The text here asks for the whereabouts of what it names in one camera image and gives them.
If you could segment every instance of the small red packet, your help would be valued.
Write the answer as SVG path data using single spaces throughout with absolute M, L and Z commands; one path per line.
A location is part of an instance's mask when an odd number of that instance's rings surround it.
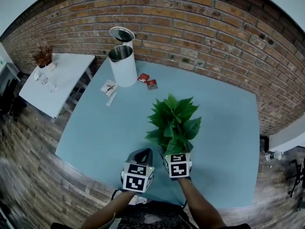
M 148 79 L 149 79 L 149 75 L 142 73 L 140 75 L 140 77 L 138 78 L 138 81 L 145 83 L 145 82 L 147 82 Z
M 158 89 L 157 81 L 151 80 L 146 82 L 148 90 Z

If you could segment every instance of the green potted plant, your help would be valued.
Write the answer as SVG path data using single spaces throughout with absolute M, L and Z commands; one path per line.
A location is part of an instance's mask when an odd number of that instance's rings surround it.
M 192 103 L 192 97 L 177 101 L 172 94 L 152 109 L 154 114 L 149 116 L 150 123 L 158 129 L 147 132 L 145 137 L 158 144 L 165 155 L 189 153 L 193 145 L 189 140 L 195 138 L 200 129 L 201 117 L 190 120 L 199 106 Z

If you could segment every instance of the wooden floor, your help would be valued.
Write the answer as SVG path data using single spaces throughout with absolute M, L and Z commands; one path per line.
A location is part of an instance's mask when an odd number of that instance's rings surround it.
M 53 222 L 78 228 L 110 201 L 114 188 L 82 175 L 55 155 L 69 117 L 64 112 L 53 124 L 30 105 L 18 122 L 4 116 L 0 126 L 5 132 L 0 143 L 0 192 L 16 228 L 46 229 Z M 303 190 L 299 185 L 290 198 L 287 193 L 294 180 L 285 180 L 295 170 L 290 161 L 296 158 L 302 162 L 304 157 L 305 149 L 294 148 L 282 160 L 268 163 L 261 153 L 252 205 L 221 210 L 225 223 L 248 223 L 253 229 L 304 228 L 305 212 L 295 213 Z

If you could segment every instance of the light blue tabletop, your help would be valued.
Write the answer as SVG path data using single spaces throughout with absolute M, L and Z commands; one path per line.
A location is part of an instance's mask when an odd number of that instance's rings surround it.
M 255 95 L 241 88 L 193 72 L 137 61 L 138 75 L 156 79 L 159 89 L 137 83 L 118 87 L 110 107 L 100 91 L 114 76 L 105 60 L 88 85 L 61 136 L 56 154 L 84 175 L 111 187 L 122 187 L 120 176 L 128 155 L 153 149 L 155 175 L 142 196 L 174 204 L 185 198 L 177 181 L 164 171 L 157 147 L 144 139 L 156 127 L 148 123 L 156 98 L 172 93 L 177 100 L 194 96 L 200 105 L 192 116 L 202 117 L 197 137 L 191 140 L 191 177 L 198 190 L 216 208 L 249 206 L 259 161 L 259 122 Z

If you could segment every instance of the white cylindrical trash can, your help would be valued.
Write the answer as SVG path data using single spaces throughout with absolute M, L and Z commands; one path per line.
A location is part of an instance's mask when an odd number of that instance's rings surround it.
M 110 34 L 123 42 L 122 46 L 113 48 L 108 54 L 115 81 L 121 87 L 132 86 L 138 79 L 132 48 L 134 34 L 123 27 L 111 28 Z

